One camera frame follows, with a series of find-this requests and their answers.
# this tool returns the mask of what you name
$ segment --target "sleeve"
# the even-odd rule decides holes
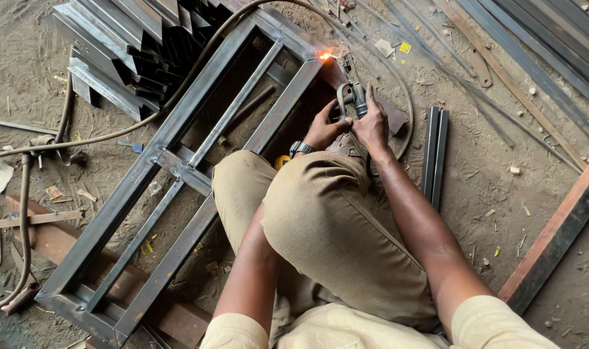
[[[224,313],[214,318],[206,329],[200,349],[268,349],[264,328],[241,313]]]
[[[560,349],[492,296],[471,297],[458,306],[452,317],[452,337],[454,348]]]

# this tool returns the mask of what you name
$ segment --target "stack of metal channels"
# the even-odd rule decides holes
[[[171,97],[212,36],[199,13],[177,0],[70,0],[53,13],[73,44],[73,89],[96,105],[95,93],[140,121]]]

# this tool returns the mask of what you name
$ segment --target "khaki pants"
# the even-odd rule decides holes
[[[234,252],[264,202],[267,240],[288,262],[272,339],[294,316],[332,301],[422,332],[438,324],[426,272],[365,207],[368,185],[363,166],[333,152],[300,156],[279,172],[249,151],[215,166],[213,195]]]

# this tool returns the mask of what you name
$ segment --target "hand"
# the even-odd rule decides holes
[[[307,131],[303,141],[314,150],[325,150],[336,140],[340,133],[347,131],[353,123],[350,117],[343,118],[335,123],[329,123],[329,113],[337,107],[337,99],[334,99],[316,114],[312,126]]]
[[[372,86],[369,84],[366,90],[366,105],[368,106],[368,114],[364,115],[361,120],[355,121],[351,131],[369,153],[378,150],[384,151],[388,146],[390,126],[387,114],[383,107],[376,103]]]

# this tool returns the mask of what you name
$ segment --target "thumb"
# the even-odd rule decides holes
[[[341,117],[340,120],[334,123],[334,127],[336,128],[336,133],[344,133],[347,132],[351,125],[353,124],[353,119],[351,117]]]

